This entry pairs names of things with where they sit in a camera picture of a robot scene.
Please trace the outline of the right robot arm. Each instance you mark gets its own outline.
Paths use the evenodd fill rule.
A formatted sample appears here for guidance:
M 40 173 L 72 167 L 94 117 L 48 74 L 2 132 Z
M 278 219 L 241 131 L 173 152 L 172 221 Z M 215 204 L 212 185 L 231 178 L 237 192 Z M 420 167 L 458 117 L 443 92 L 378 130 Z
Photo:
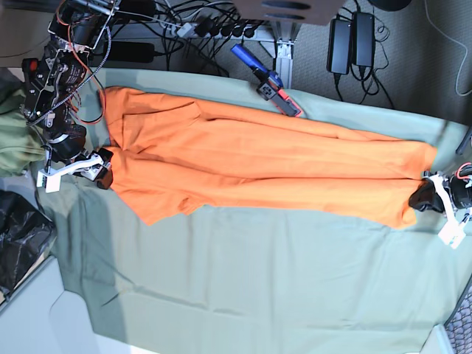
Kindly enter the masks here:
M 101 38 L 111 45 L 111 24 L 119 1 L 62 1 L 48 32 L 50 40 L 41 59 L 22 62 L 25 101 L 21 112 L 45 150 L 45 166 L 38 171 L 37 185 L 57 192 L 65 175 L 93 181 L 108 189 L 113 181 L 111 158 L 105 148 L 87 151 L 86 125 L 77 112 L 79 91 L 96 79 L 89 57 Z

